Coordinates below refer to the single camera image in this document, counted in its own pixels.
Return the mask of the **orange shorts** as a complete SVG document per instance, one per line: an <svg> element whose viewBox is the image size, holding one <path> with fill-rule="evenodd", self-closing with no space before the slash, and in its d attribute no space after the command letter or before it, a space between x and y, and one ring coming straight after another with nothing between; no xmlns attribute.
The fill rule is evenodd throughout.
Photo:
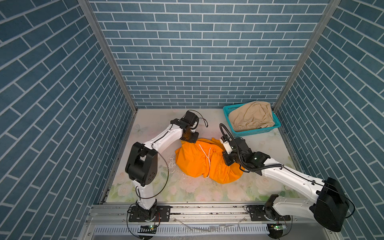
<svg viewBox="0 0 384 240"><path fill-rule="evenodd" d="M182 141L181 147L175 151L175 162L190 177L210 178L219 184L229 184L240 179L243 172L239 164L226 165L224 151L223 144L214 138L198 139L196 143Z"/></svg>

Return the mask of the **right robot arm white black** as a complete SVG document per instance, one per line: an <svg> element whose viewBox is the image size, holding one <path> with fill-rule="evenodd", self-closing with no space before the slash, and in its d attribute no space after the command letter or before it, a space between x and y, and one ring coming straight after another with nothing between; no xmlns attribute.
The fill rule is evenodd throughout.
<svg viewBox="0 0 384 240"><path fill-rule="evenodd" d="M271 195L263 207L269 220L297 216L317 221L324 228L340 232L348 218L351 201L341 184L333 179L322 180L294 170L262 152L253 152L243 138L221 137L226 165L240 165L245 173L256 173L278 181L304 196L303 200Z"/></svg>

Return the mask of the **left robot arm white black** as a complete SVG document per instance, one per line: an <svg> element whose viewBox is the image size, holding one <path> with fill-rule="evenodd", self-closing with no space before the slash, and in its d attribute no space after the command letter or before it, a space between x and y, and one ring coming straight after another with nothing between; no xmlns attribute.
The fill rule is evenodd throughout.
<svg viewBox="0 0 384 240"><path fill-rule="evenodd" d="M159 135L145 143L136 142L131 148L125 172L136 187L139 208L149 211L156 207L156 194L152 181L158 172L158 158L174 142L181 140L196 143L199 133L196 128L200 117L196 111L188 110L181 119L174 119Z"/></svg>

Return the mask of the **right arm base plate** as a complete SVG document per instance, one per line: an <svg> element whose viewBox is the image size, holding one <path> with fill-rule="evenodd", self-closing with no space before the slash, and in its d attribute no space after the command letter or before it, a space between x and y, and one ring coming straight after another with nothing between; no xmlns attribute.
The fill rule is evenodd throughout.
<svg viewBox="0 0 384 240"><path fill-rule="evenodd" d="M273 208L262 205L248 205L246 211L250 215L251 221L290 221L291 216L281 216Z"/></svg>

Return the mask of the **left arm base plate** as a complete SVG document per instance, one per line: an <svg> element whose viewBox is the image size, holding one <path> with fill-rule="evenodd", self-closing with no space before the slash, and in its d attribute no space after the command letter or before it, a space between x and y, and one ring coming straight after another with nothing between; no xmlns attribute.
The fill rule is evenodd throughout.
<svg viewBox="0 0 384 240"><path fill-rule="evenodd" d="M146 210L139 205L134 204L128 211L128 221L133 222L169 222L171 206L153 206Z"/></svg>

